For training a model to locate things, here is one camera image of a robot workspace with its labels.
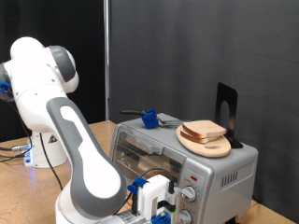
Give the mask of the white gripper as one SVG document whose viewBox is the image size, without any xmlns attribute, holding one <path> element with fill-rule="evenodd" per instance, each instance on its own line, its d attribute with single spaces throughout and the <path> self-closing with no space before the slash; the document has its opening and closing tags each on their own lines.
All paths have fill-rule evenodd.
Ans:
<svg viewBox="0 0 299 224">
<path fill-rule="evenodd" d="M 150 224 L 177 224 L 180 193 L 167 177 L 153 176 L 138 188 L 137 212 Z"/>
</svg>

